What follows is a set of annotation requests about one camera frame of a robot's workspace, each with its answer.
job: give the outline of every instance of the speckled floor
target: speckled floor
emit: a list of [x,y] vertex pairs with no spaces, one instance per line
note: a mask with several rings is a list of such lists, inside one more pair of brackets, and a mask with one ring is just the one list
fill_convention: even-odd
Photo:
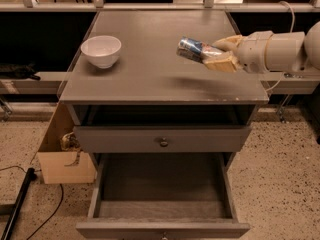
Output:
[[[239,220],[251,225],[240,240],[320,239],[320,145],[312,120],[299,109],[287,109],[286,118],[289,123],[280,123],[272,108],[259,112],[229,170]],[[47,125],[47,121],[1,123],[0,168],[27,169]],[[31,166],[39,168],[37,158]],[[0,203],[14,202],[23,178],[16,168],[0,171]],[[27,239],[59,203],[59,185],[45,185],[39,179],[30,185],[12,239]],[[91,184],[65,184],[60,209],[31,239],[83,239],[75,225],[86,220],[92,189]],[[7,218],[0,216],[0,232]]]

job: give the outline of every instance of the closed drawer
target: closed drawer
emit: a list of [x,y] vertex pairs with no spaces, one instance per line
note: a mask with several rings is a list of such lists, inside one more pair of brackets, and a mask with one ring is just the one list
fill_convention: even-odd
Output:
[[223,154],[104,154],[88,239],[239,238]]
[[152,128],[78,126],[74,132],[86,152],[237,152],[251,128]]

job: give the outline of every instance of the power cord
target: power cord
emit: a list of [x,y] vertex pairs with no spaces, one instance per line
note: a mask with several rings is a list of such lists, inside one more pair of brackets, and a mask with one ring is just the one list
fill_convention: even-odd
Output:
[[32,164],[33,160],[36,158],[36,155],[37,155],[37,153],[35,153],[35,154],[33,155],[33,157],[32,157],[32,159],[31,159],[31,161],[30,161],[29,164]]
[[[288,7],[289,10],[290,10],[290,12],[291,12],[292,21],[291,21],[290,33],[292,33],[293,27],[294,27],[294,24],[295,24],[295,21],[296,21],[296,16],[295,16],[295,14],[294,14],[293,8],[292,8],[291,5],[290,5],[288,2],[286,2],[286,1],[280,1],[279,3],[282,4],[282,5],[284,5],[284,6],[286,6],[286,7]],[[278,80],[273,86],[271,86],[270,88],[266,89],[266,92],[269,92],[269,91],[273,90],[273,89],[281,82],[284,74],[285,74],[285,73],[281,74],[279,80]]]
[[279,3],[282,4],[282,5],[284,5],[284,6],[286,6],[286,7],[288,7],[289,10],[290,10],[290,12],[291,12],[291,15],[292,15],[292,21],[291,21],[291,27],[290,27],[290,33],[291,33],[291,32],[293,31],[293,27],[294,27],[294,24],[295,24],[295,22],[296,22],[296,16],[295,16],[295,14],[294,14],[293,8],[292,8],[291,5],[290,5],[288,2],[286,2],[286,1],[280,1]]
[[13,165],[13,166],[9,166],[9,167],[6,167],[6,168],[2,168],[2,169],[0,169],[0,172],[1,172],[1,171],[8,170],[8,169],[12,169],[12,168],[18,168],[18,169],[22,170],[24,173],[27,173],[27,172],[26,172],[21,166],[19,166],[19,165]]
[[50,217],[48,219],[46,219],[26,240],[29,240],[31,239],[31,237],[33,237],[56,213],[57,211],[59,210],[62,202],[63,202],[63,199],[64,199],[64,190],[63,190],[63,186],[62,184],[60,184],[60,188],[61,188],[61,198],[60,198],[60,202],[57,206],[57,208],[54,210],[54,212],[50,215]]

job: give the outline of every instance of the drawer handle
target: drawer handle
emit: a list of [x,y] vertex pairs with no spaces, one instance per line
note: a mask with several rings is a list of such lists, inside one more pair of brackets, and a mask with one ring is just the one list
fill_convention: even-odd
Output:
[[161,138],[160,146],[165,148],[165,147],[168,147],[168,145],[169,145],[169,143],[168,143],[167,139],[166,138]]

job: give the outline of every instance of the ceramic bowl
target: ceramic bowl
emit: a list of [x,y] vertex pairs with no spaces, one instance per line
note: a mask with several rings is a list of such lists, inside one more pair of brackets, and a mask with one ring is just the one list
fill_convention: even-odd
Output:
[[81,51],[91,64],[106,69],[119,59],[121,42],[113,36],[95,36],[82,43]]

